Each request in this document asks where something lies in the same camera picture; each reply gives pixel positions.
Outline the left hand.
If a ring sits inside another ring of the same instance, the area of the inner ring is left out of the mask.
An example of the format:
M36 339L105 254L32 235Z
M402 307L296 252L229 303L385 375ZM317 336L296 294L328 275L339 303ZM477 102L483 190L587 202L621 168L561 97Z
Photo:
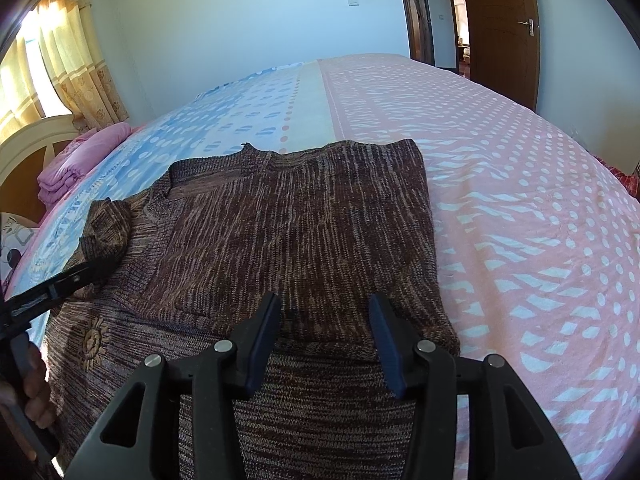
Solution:
M28 346L28 362L30 370L24 378L24 389L28 402L25 414L39 428L49 428L56 419L56 407L51 401L51 388L47 382L47 365L43 362L40 350L32 342ZM16 403L14 389L6 382L1 383L1 416L10 434L26 458L34 462L37 452L28 443L22 430L18 428L9 407Z

